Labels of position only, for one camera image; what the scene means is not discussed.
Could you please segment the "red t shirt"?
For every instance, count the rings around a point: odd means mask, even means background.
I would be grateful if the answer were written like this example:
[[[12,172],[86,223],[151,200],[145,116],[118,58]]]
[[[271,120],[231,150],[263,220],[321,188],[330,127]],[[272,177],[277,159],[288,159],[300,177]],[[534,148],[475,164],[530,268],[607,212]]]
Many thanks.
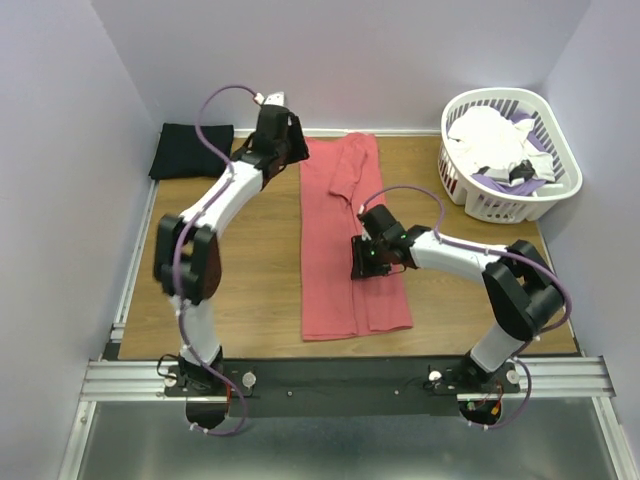
[[[351,133],[310,139],[300,165],[301,332],[328,341],[413,327],[404,283],[397,275],[353,280],[351,239],[364,200],[383,188],[376,138]]]

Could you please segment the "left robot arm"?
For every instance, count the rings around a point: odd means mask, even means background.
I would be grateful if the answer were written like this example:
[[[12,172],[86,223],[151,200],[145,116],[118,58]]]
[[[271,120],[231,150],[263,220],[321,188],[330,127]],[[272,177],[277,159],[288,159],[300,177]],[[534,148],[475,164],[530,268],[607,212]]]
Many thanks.
[[[181,337],[178,365],[164,375],[169,389],[208,396],[231,387],[220,370],[222,349],[211,301],[222,276],[220,238],[270,180],[308,157],[299,118],[268,98],[254,132],[233,153],[221,178],[180,215],[161,218],[153,276],[176,311]]]

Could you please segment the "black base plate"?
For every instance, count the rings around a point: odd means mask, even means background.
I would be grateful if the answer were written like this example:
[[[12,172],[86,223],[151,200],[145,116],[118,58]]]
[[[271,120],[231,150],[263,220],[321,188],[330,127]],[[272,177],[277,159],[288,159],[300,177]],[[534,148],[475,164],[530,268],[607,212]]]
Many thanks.
[[[480,416],[503,394],[518,393],[513,363],[484,374],[461,356],[218,358],[213,376],[183,359],[159,361],[169,398],[186,400],[189,421],[206,428],[228,418],[456,416],[466,399]]]

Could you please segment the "white laundry basket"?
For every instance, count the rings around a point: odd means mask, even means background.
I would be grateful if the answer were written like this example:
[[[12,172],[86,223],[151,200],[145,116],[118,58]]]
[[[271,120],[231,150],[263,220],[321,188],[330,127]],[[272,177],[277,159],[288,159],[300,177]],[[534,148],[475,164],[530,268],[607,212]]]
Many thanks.
[[[478,220],[537,221],[582,187],[551,107],[532,91],[482,88],[457,95],[442,112],[441,137],[441,183]]]

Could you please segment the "white garment in basket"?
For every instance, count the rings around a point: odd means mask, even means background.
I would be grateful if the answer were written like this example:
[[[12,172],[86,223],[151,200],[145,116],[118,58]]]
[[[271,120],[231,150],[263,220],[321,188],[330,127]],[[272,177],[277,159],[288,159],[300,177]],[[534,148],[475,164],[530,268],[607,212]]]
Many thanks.
[[[531,141],[534,120],[503,117],[489,106],[469,108],[447,131],[449,157],[465,175],[506,191],[555,181],[553,157]]]

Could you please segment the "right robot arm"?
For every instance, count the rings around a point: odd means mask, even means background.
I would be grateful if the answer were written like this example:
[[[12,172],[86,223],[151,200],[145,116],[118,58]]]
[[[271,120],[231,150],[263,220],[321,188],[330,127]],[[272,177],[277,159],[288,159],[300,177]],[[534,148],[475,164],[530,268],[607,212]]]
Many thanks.
[[[387,276],[392,267],[448,272],[482,284],[495,324],[440,378],[438,388],[480,392],[506,374],[505,364],[551,329],[548,322],[571,306],[569,294],[538,250],[518,240],[486,245],[446,236],[435,228],[404,228],[384,205],[361,208],[362,233],[351,240],[354,280]]]

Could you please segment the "aluminium rail frame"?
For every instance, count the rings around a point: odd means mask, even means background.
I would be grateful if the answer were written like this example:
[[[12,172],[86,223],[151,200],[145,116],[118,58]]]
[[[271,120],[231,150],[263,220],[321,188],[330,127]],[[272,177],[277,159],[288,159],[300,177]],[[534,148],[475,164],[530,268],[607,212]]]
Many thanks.
[[[604,360],[598,357],[533,356],[524,358],[523,362],[532,376],[534,399],[586,397],[593,401],[616,476],[619,479],[637,479],[638,467],[611,402],[615,393]],[[91,361],[85,370],[79,404],[58,477],[79,477],[99,403],[167,399],[154,362]]]

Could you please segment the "folded black t shirt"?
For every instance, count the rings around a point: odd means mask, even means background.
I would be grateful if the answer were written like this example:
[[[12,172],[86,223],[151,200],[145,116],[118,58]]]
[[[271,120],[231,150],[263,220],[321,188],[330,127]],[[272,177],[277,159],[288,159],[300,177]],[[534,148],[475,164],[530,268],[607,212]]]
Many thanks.
[[[194,125],[164,123],[153,163],[152,180],[219,178],[224,161],[198,138]]]

